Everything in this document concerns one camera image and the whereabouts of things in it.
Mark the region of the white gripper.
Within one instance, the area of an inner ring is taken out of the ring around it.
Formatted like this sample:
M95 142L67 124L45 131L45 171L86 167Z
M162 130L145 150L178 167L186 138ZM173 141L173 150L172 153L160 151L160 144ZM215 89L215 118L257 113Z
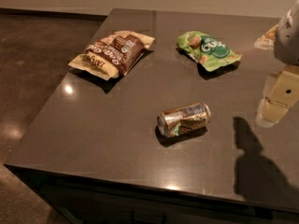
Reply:
M265 81L255 119L263 128L279 123L299 100L299 0L279 21L274 53L278 60L292 65L271 73Z

